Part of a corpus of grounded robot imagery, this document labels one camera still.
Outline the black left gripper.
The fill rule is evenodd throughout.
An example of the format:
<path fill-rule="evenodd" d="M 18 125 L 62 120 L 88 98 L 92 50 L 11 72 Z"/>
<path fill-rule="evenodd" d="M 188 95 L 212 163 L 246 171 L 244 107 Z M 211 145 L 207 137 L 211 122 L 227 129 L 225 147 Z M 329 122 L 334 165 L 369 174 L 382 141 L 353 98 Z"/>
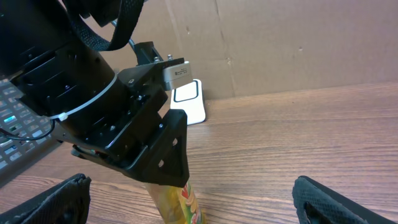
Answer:
<path fill-rule="evenodd" d="M 159 110 L 167 101 L 162 71 L 183 58 L 114 73 L 92 65 L 53 67 L 49 72 L 50 114 L 68 132 L 78 156 L 145 183 L 184 187 L 187 115 Z"/>

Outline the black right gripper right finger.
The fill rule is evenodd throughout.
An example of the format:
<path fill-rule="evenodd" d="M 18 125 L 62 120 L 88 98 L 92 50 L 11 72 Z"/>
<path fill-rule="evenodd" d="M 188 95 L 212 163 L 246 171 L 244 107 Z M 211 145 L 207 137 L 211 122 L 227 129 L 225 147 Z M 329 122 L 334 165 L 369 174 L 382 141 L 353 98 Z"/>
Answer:
<path fill-rule="evenodd" d="M 300 224 L 395 224 L 304 175 L 295 180 L 292 197 Z"/>

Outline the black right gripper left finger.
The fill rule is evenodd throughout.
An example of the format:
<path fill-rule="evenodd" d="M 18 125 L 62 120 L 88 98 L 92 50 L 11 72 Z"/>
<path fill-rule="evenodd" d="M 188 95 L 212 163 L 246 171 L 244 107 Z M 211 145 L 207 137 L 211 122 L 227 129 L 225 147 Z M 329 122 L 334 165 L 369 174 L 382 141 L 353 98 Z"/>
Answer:
<path fill-rule="evenodd" d="M 82 224 L 90 208 L 91 179 L 75 174 L 1 214 L 3 224 Z"/>

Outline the yellow oil bottle silver cap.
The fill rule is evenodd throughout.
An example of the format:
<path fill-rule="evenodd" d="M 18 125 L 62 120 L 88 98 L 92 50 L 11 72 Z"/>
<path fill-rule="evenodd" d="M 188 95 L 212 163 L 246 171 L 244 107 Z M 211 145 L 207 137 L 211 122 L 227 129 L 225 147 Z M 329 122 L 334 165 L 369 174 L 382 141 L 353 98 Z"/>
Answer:
<path fill-rule="evenodd" d="M 150 183 L 145 183 L 144 185 L 164 223 L 206 223 L 205 214 L 198 204 L 194 189 L 189 181 L 183 188 Z"/>

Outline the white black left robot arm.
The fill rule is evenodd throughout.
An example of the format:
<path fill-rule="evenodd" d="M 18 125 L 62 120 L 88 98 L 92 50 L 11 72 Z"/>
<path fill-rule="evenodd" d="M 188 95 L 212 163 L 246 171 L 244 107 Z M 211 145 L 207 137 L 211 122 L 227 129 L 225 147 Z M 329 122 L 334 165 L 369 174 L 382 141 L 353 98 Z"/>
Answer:
<path fill-rule="evenodd" d="M 162 75 L 183 58 L 163 60 L 152 42 L 137 44 L 136 67 L 115 73 L 101 56 L 126 46 L 141 0 L 1 1 L 1 75 L 20 101 L 58 123 L 74 156 L 158 185 L 189 178 L 187 115 L 169 110 Z"/>

